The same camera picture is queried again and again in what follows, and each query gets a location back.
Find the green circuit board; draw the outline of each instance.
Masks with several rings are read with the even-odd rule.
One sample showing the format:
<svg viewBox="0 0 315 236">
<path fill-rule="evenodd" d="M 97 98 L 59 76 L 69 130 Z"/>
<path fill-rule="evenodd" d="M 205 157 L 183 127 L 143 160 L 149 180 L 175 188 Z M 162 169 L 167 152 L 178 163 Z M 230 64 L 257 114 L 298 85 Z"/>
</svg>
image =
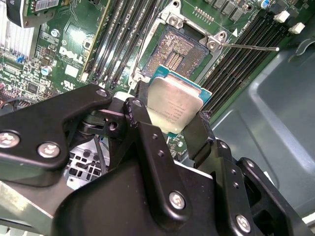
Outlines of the green circuit board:
<svg viewBox="0 0 315 236">
<path fill-rule="evenodd" d="M 184 17 L 207 31 L 209 34 L 216 34 L 220 30 L 226 32 L 226 42 L 235 43 L 244 33 L 251 21 L 257 16 L 261 9 L 255 0 L 222 0 L 221 5 L 216 6 L 220 0 L 181 0 L 181 11 Z M 140 5 L 142 1 L 126 1 L 126 4 L 135 3 Z M 163 0 L 159 10 L 163 10 L 171 0 Z M 224 14 L 223 10 L 228 3 L 233 3 L 234 9 L 230 13 Z M 287 9 L 296 12 L 297 18 L 302 22 L 313 14 L 314 0 L 303 0 L 302 4 L 297 5 L 296 0 L 283 1 Z M 103 85 L 104 88 L 116 91 L 129 91 L 130 74 L 132 73 L 133 63 L 137 58 L 141 44 L 145 41 L 145 33 L 139 33 L 139 39 L 131 51 L 128 61 L 121 74 L 114 76 L 116 83 L 113 86 L 112 80 L 94 80 L 93 70 L 89 70 L 89 63 L 93 61 L 97 50 L 101 45 L 103 33 L 107 30 L 110 16 L 113 9 L 120 1 L 100 0 L 97 4 L 91 4 L 88 0 L 70 0 L 69 3 L 63 2 L 64 6 L 56 9 L 55 17 L 43 24 L 39 30 L 36 52 L 32 59 L 18 62 L 19 55 L 0 48 L 0 82 L 5 84 L 5 90 L 0 91 L 0 95 L 7 98 L 28 97 L 35 101 L 45 100 L 55 94 L 70 91 L 88 83 Z M 238 19 L 234 18 L 236 9 L 241 15 Z M 167 29 L 171 26 L 160 23 L 147 47 L 143 50 L 143 56 L 139 59 L 137 67 L 143 70 L 148 60 L 157 48 L 157 45 Z M 127 52 L 128 46 L 122 47 L 120 55 Z M 224 47 L 214 67 L 229 51 Z M 268 64 L 276 54 L 270 55 L 264 63 L 249 77 L 247 84 Z M 194 68 L 189 75 L 189 79 L 195 81 L 203 68 L 211 60 L 212 55 L 207 54 L 202 61 Z M 118 59 L 113 67 L 113 73 L 119 69 L 121 61 Z M 43 75 L 41 69 L 50 67 L 52 70 L 49 75 Z M 207 80 L 207 73 L 198 81 L 202 85 Z M 182 134 L 169 139 L 168 145 L 175 156 L 176 153 L 182 154 L 186 150 L 186 144 Z"/>
</svg>

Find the black plastic bracket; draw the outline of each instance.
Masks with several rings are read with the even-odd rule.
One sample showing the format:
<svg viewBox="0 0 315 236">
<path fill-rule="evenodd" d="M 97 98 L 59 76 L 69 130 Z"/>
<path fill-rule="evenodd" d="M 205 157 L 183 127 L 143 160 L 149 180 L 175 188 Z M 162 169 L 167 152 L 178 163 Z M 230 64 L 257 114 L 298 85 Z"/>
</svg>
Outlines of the black plastic bracket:
<svg viewBox="0 0 315 236">
<path fill-rule="evenodd" d="M 33 186 L 56 183 L 68 162 L 71 140 L 65 132 L 70 126 L 75 130 L 82 116 L 106 109 L 111 101 L 108 92 L 87 85 L 1 116 L 0 132 L 16 134 L 19 142 L 14 147 L 0 148 L 0 179 Z M 54 158 L 39 155 L 38 147 L 43 143 L 56 145 L 59 155 Z"/>
<path fill-rule="evenodd" d="M 161 129 L 151 124 L 142 101 L 129 98 L 124 104 L 124 110 L 129 129 L 115 153 L 116 160 L 111 159 L 110 169 L 138 157 L 152 217 L 167 230 L 179 229 L 191 216 L 191 203 Z M 184 199 L 183 209 L 177 209 L 171 204 L 172 192 Z"/>
<path fill-rule="evenodd" d="M 216 224 L 223 235 L 256 235 L 250 205 L 240 168 L 233 163 L 229 146 L 216 140 L 209 117 L 204 112 L 196 114 L 184 129 L 184 136 L 190 159 L 195 167 L 209 173 L 216 181 Z M 250 226 L 244 232 L 237 223 L 237 217 L 246 218 Z"/>
<path fill-rule="evenodd" d="M 237 166 L 245 177 L 254 222 L 264 235 L 314 235 L 255 162 L 243 157 Z"/>
</svg>

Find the ram slot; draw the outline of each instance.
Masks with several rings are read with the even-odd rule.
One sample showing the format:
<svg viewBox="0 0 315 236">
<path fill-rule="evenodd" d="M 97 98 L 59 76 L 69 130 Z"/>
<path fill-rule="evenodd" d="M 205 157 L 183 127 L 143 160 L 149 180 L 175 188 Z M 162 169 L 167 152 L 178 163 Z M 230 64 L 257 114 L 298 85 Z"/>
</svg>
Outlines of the ram slot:
<svg viewBox="0 0 315 236">
<path fill-rule="evenodd" d="M 264 25 L 264 27 L 260 30 L 260 32 L 264 32 L 264 34 L 266 34 L 271 29 L 272 29 L 272 27 L 270 27 L 268 25 Z M 247 44 L 256 45 L 256 46 L 266 45 L 265 40 L 263 40 L 261 42 L 262 39 L 263 39 L 262 35 L 254 34 L 253 37 L 251 37 L 247 41 Z M 252 52 L 254 52 L 253 54 L 255 54 L 255 53 L 259 54 L 259 51 L 255 51 L 255 50 L 238 49 L 236 56 L 234 56 L 232 59 L 231 65 L 229 67 L 226 67 L 225 70 L 223 70 L 223 72 L 221 73 L 221 74 L 225 75 L 224 81 L 216 80 L 209 87 L 209 89 L 211 89 L 212 95 L 215 95 L 217 93 L 217 91 L 220 89 L 222 84 L 224 84 L 225 81 L 228 80 L 230 78 L 230 76 L 234 74 L 234 72 L 237 68 L 243 69 L 243 66 L 246 64 L 246 57 Z"/>
<path fill-rule="evenodd" d="M 115 30 L 117 29 L 117 25 L 119 19 L 123 13 L 124 8 L 126 7 L 127 0 L 119 1 L 118 7 L 115 8 L 113 14 L 111 15 L 109 22 L 107 24 L 106 30 L 103 33 L 103 37 L 100 43 L 100 46 L 97 49 L 96 55 L 93 60 L 93 73 L 99 71 L 99 66 L 104 59 L 104 55 L 108 51 L 108 46 L 112 41 Z"/>
<path fill-rule="evenodd" d="M 132 16 L 134 14 L 135 7 L 137 6 L 138 1 L 137 0 L 131 0 L 127 2 L 127 7 L 124 9 L 122 18 L 120 20 L 120 23 L 114 33 L 114 36 L 112 37 L 112 41 L 107 47 L 106 53 L 104 54 L 104 57 L 102 59 L 102 63 L 99 66 L 98 71 L 98 81 L 103 81 L 105 78 L 105 73 L 107 71 L 108 65 L 113 58 L 113 54 L 115 53 L 116 49 L 120 46 L 122 43 L 122 39 L 124 38 L 129 26 L 130 21 L 132 19 Z"/>
<path fill-rule="evenodd" d="M 278 35 L 276 38 L 274 38 L 274 43 L 270 44 L 270 47 L 277 46 L 282 39 L 282 36 Z M 208 110 L 212 111 L 213 113 L 217 112 L 219 108 L 229 99 L 229 97 L 232 96 L 233 93 L 242 86 L 244 80 L 246 80 L 248 76 L 253 73 L 253 68 L 257 68 L 257 66 L 259 66 L 269 54 L 270 52 L 266 51 L 259 52 L 259 55 L 256 55 L 256 58 L 252 60 L 251 63 L 249 62 L 250 65 L 248 66 L 247 70 L 242 70 L 240 80 L 234 80 L 232 83 L 223 86 L 220 89 L 220 92 L 214 98 L 215 102 L 212 104 L 209 103 L 210 106 L 208 107 Z"/>
<path fill-rule="evenodd" d="M 130 34 L 130 37 L 128 37 L 128 49 L 124 53 L 124 55 L 121 58 L 121 62 L 115 72 L 115 74 L 112 74 L 109 80 L 109 84 L 111 88 L 114 88 L 120 79 L 124 68 L 129 61 L 132 52 L 134 51 L 137 43 L 142 37 L 143 32 L 148 27 L 149 19 L 154 13 L 156 1 L 150 0 L 146 2 L 146 6 L 141 11 L 141 16 L 139 17 L 139 21 L 137 22 L 137 25 L 133 28 L 133 32 Z"/>
<path fill-rule="evenodd" d="M 258 15 L 236 43 L 273 47 L 278 46 L 286 34 L 287 28 L 273 24 L 270 15 Z M 204 88 L 213 93 L 203 109 L 212 113 L 218 111 L 269 54 L 267 51 L 230 49 L 203 84 Z"/>
<path fill-rule="evenodd" d="M 248 40 L 252 37 L 252 35 L 255 34 L 255 32 L 261 28 L 261 26 L 264 23 L 264 19 L 256 18 L 255 21 L 250 25 L 250 27 L 247 29 L 247 31 L 243 34 L 243 36 L 237 40 L 237 44 L 247 44 Z M 217 79 L 220 78 L 222 75 L 222 72 L 226 70 L 231 63 L 233 63 L 233 60 L 237 57 L 238 53 L 240 52 L 240 49 L 237 48 L 231 48 L 227 55 L 223 58 L 223 60 L 219 63 L 219 65 L 215 68 L 215 70 L 212 72 L 210 77 L 204 82 L 202 85 L 204 88 L 210 88 L 213 83 L 217 81 Z"/>
<path fill-rule="evenodd" d="M 134 7 L 133 8 L 134 9 L 137 9 L 137 8 L 138 9 L 143 9 L 145 7 L 145 5 L 146 5 L 146 2 L 145 1 L 141 1 L 140 5 L 138 5 L 138 4 L 139 4 L 138 1 L 134 1 L 134 3 L 133 3 Z M 133 13 L 130 14 L 130 17 L 129 17 L 130 18 L 129 29 L 128 29 L 127 33 L 124 34 L 123 38 L 121 39 L 120 44 L 117 44 L 118 48 L 115 49 L 114 55 L 112 57 L 112 60 L 110 60 L 109 65 L 107 66 L 106 71 L 104 72 L 104 75 L 103 75 L 103 78 L 104 78 L 104 76 L 106 78 L 109 78 L 108 81 L 111 81 L 110 75 L 113 73 L 113 71 L 115 69 L 115 66 L 117 64 L 117 61 L 119 60 L 119 58 L 120 58 L 120 56 L 121 56 L 121 54 L 123 52 L 124 47 L 126 45 L 128 45 L 128 43 L 130 42 L 130 39 L 132 37 L 134 37 L 134 34 L 133 34 L 134 27 L 137 26 L 136 22 L 139 21 L 140 18 L 142 17 L 141 16 L 141 12 L 142 12 L 141 10 L 138 10 L 136 12 L 133 11 Z"/>
</svg>

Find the screw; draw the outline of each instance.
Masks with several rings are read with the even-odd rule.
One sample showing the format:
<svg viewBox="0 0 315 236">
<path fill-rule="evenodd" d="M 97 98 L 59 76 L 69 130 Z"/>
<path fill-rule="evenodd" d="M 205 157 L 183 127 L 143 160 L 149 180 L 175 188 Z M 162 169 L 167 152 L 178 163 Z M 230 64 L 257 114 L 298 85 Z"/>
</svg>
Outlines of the screw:
<svg viewBox="0 0 315 236">
<path fill-rule="evenodd" d="M 138 107 L 142 107 L 141 102 L 138 100 L 133 100 L 132 103 Z"/>
<path fill-rule="evenodd" d="M 219 37 L 220 37 L 220 39 L 224 39 L 225 38 L 225 34 L 224 33 L 220 33 Z"/>
<path fill-rule="evenodd" d="M 169 201 L 171 202 L 172 206 L 178 210 L 182 210 L 185 207 L 184 198 L 176 192 L 171 192 L 169 194 Z"/>
<path fill-rule="evenodd" d="M 226 144 L 224 142 L 220 142 L 222 148 L 227 148 Z"/>
<path fill-rule="evenodd" d="M 20 142 L 19 136 L 11 132 L 0 133 L 0 148 L 12 148 Z"/>
<path fill-rule="evenodd" d="M 248 164 L 250 167 L 254 168 L 254 163 L 252 163 L 250 160 L 247 160 L 247 164 Z"/>
<path fill-rule="evenodd" d="M 236 221 L 242 231 L 244 231 L 245 233 L 249 233 L 251 231 L 251 226 L 248 220 L 244 216 L 237 215 Z"/>
<path fill-rule="evenodd" d="M 178 23 L 178 19 L 175 16 L 172 16 L 169 18 L 169 24 L 171 26 L 175 26 L 175 25 L 177 25 L 177 23 Z"/>
<path fill-rule="evenodd" d="M 214 49 L 216 47 L 216 45 L 217 44 L 215 43 L 215 41 L 210 41 L 210 42 L 207 43 L 207 47 L 209 49 Z"/>
<path fill-rule="evenodd" d="M 53 143 L 43 143 L 38 147 L 37 151 L 44 158 L 54 158 L 60 153 L 59 147 Z"/>
<path fill-rule="evenodd" d="M 107 93 L 103 89 L 99 89 L 98 91 L 96 91 L 96 93 L 98 95 L 101 95 L 102 97 L 107 97 Z"/>
</svg>

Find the black cable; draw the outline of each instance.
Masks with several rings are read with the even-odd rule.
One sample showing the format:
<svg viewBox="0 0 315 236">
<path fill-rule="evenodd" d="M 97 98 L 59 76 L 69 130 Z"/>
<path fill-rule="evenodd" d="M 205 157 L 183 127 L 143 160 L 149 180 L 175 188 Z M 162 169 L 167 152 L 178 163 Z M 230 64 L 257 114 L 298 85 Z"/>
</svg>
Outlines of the black cable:
<svg viewBox="0 0 315 236">
<path fill-rule="evenodd" d="M 94 142 L 95 142 L 97 154 L 99 157 L 100 169 L 102 171 L 102 175 L 104 175 L 107 173 L 107 167 L 106 167 L 106 163 L 104 160 L 104 155 L 103 155 L 102 149 L 99 145 L 99 139 L 98 139 L 97 135 L 94 136 Z"/>
<path fill-rule="evenodd" d="M 8 99 L 8 100 L 4 101 L 4 102 L 0 105 L 0 110 L 1 110 L 5 105 L 10 104 L 11 102 L 19 101 L 19 100 L 30 101 L 31 103 L 36 103 L 36 101 L 34 101 L 33 99 L 28 98 L 28 97 L 14 97 L 14 98 L 11 98 L 11 99 Z"/>
</svg>

